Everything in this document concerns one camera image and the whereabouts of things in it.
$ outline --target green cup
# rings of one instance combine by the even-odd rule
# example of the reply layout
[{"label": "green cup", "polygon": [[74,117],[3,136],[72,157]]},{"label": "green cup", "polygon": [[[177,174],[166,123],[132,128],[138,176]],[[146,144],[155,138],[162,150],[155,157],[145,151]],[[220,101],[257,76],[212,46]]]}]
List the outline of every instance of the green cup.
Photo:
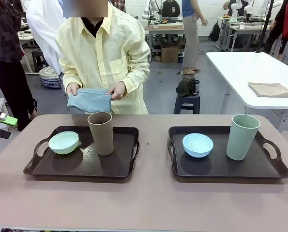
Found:
[{"label": "green cup", "polygon": [[260,121],[250,115],[235,115],[232,118],[227,156],[233,160],[243,160],[260,127]]}]

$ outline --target shirt pocket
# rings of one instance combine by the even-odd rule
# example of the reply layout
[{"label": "shirt pocket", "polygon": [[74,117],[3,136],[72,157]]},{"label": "shirt pocket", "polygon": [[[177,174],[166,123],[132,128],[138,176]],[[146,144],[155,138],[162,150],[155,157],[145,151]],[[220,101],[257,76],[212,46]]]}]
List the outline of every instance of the shirt pocket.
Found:
[{"label": "shirt pocket", "polygon": [[127,76],[128,67],[125,57],[109,62],[109,65],[115,81],[121,81]]}]

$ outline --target plaid shirt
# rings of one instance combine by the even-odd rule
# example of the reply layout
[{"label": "plaid shirt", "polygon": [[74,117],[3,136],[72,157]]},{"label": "plaid shirt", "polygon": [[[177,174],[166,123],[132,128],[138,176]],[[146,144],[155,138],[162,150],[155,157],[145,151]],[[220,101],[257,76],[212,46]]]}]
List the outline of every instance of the plaid shirt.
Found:
[{"label": "plaid shirt", "polygon": [[125,12],[125,0],[110,0],[113,6]]},{"label": "plaid shirt", "polygon": [[21,14],[7,0],[0,0],[0,61],[12,63],[21,60],[17,33],[20,27]]}]

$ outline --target light blue bowl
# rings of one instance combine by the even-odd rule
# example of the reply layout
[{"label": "light blue bowl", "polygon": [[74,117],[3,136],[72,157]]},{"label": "light blue bowl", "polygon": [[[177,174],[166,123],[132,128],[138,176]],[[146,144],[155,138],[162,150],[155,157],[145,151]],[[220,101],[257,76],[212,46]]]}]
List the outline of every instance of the light blue bowl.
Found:
[{"label": "light blue bowl", "polygon": [[78,143],[78,134],[73,131],[66,131],[53,136],[49,140],[49,147],[59,155],[66,155],[74,151]]},{"label": "light blue bowl", "polygon": [[182,144],[187,154],[195,158],[207,156],[213,148],[213,142],[209,137],[197,133],[186,135]]}]

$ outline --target yellow shirt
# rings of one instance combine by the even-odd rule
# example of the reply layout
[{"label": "yellow shirt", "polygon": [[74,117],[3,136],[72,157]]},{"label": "yellow shirt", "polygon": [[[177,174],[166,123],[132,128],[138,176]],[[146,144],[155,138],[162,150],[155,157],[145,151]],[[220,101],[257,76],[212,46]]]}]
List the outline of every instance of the yellow shirt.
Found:
[{"label": "yellow shirt", "polygon": [[150,70],[142,25],[132,16],[108,5],[108,17],[96,33],[81,18],[69,18],[59,29],[56,42],[65,88],[75,82],[82,88],[109,89],[122,81],[126,95],[111,102],[114,114],[147,114],[143,82]]}]

